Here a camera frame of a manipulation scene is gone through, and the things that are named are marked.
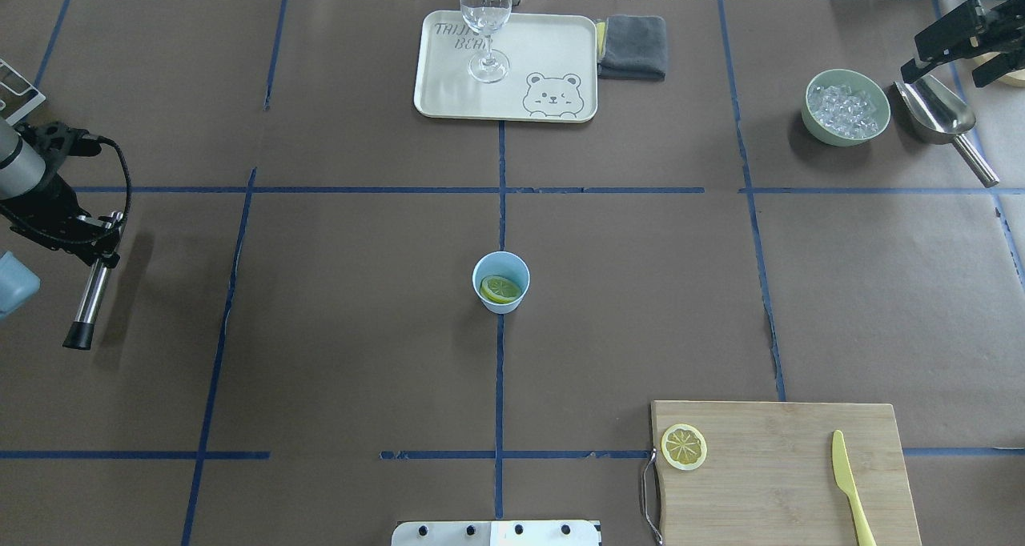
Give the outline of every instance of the power strip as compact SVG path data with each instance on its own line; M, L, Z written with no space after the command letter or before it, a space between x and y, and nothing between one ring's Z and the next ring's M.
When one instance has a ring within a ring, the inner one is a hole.
M402 522L392 546L602 546L601 529L590 520Z

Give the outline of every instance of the cable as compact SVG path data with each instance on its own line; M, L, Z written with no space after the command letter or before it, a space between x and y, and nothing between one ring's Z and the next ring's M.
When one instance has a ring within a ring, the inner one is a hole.
M60 237L52 237L48 235L48 233L40 232L40 229L34 227L33 224L29 224L28 221L22 220L22 217L15 215L13 211L8 210L7 206L4 206L4 204L0 204L0 214L4 214L4 217L7 217L8 220L14 222L14 224L18 225L19 228L28 229L28 232L33 233L37 237L41 237L42 239L50 240L50 242L58 244L69 244L69 246L71 246L71 244L74 244L74 246L78 246L78 244L95 244L99 242L99 240L104 240L106 237L118 232L119 225L128 221L128 210L131 210L131 176L128 174L128 163L125 162L124 152L121 152L121 148L116 143L116 141L111 140L110 137L102 136L96 136L96 141L99 144L111 145L111 148L114 149L114 152L118 153L118 161L121 163L121 171L124 173L125 177L125 211L122 213L121 220L115 221L110 228L107 228L107 232L99 236L91 237L91 239L88 240L67 240L60 239Z

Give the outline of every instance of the folded cloth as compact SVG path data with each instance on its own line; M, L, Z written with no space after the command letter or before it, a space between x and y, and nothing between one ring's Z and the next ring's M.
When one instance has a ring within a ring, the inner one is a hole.
M599 78L665 79L669 45L661 16L609 16Z

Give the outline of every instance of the bear face drawing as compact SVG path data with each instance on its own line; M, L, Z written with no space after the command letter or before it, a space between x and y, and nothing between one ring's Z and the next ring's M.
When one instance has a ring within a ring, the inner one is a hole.
M531 117L576 117L583 111L580 77L573 73L563 78L544 78L537 72L528 75L523 108Z

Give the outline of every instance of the dried lemon slice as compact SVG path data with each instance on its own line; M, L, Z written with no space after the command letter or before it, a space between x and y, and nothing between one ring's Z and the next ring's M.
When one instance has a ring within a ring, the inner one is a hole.
M514 281L502 277L485 277L481 281L481 294L495 304L511 304L523 293Z
M693 470L704 464L708 445L695 426L673 424L662 434L662 456L670 466L680 470Z

